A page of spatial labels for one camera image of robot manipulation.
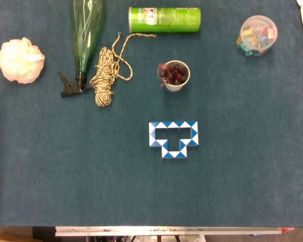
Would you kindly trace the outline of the green cylindrical chip can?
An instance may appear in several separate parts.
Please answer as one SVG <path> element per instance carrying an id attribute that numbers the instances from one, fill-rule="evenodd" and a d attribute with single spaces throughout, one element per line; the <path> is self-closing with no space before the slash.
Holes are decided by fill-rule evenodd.
<path id="1" fill-rule="evenodd" d="M 199 8 L 128 8 L 131 33 L 197 32 L 200 23 Z"/>

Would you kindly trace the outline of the clear jar of binder clips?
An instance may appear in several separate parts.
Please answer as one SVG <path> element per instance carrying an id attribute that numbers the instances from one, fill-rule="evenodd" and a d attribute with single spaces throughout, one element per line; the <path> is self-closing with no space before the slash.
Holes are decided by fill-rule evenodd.
<path id="1" fill-rule="evenodd" d="M 277 36 L 277 27 L 270 18 L 251 16 L 240 28 L 236 47 L 246 57 L 262 56 L 275 43 Z"/>

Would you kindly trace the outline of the green spray bottle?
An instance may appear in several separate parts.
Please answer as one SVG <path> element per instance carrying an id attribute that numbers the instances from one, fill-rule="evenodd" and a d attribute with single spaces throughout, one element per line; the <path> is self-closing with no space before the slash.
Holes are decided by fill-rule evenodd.
<path id="1" fill-rule="evenodd" d="M 69 97 L 87 90 L 87 70 L 96 50 L 98 34 L 103 21 L 103 0 L 71 0 L 71 27 L 75 61 L 75 80 L 73 84 L 59 72 L 64 90 L 62 97 Z"/>

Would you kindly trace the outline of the pink mesh bath sponge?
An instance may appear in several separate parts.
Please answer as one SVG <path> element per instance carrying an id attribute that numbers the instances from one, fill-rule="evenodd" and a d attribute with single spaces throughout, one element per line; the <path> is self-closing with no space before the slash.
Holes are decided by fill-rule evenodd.
<path id="1" fill-rule="evenodd" d="M 5 42 L 0 50 L 0 69 L 11 82 L 33 83 L 39 77 L 44 61 L 40 49 L 26 37 Z"/>

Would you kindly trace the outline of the aluminium frame rail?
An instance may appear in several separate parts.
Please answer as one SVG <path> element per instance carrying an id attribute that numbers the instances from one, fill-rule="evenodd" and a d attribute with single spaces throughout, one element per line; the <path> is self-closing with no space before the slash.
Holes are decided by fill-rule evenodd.
<path id="1" fill-rule="evenodd" d="M 55 236 L 261 235 L 294 230 L 294 227 L 56 226 Z"/>

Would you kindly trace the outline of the blue felt table mat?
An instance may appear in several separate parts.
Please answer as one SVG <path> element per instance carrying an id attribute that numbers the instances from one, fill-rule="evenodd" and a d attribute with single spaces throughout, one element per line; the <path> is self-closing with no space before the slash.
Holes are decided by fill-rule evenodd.
<path id="1" fill-rule="evenodd" d="M 103 0 L 81 94 L 71 0 L 0 0 L 0 50 L 45 56 L 31 84 L 0 69 L 0 225 L 303 226 L 303 25 L 296 0 Z M 128 8 L 199 8 L 197 32 L 131 33 Z M 246 19 L 276 25 L 262 56 Z M 187 158 L 162 159 L 148 123 L 198 122 Z"/>

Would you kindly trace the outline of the blue white snake puzzle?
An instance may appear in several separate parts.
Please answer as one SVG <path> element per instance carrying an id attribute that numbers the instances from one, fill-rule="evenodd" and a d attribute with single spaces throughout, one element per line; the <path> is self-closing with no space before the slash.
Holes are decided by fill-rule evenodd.
<path id="1" fill-rule="evenodd" d="M 162 159 L 187 158 L 187 148 L 199 145 L 198 122 L 150 122 L 148 136 L 149 146 L 160 148 Z"/>

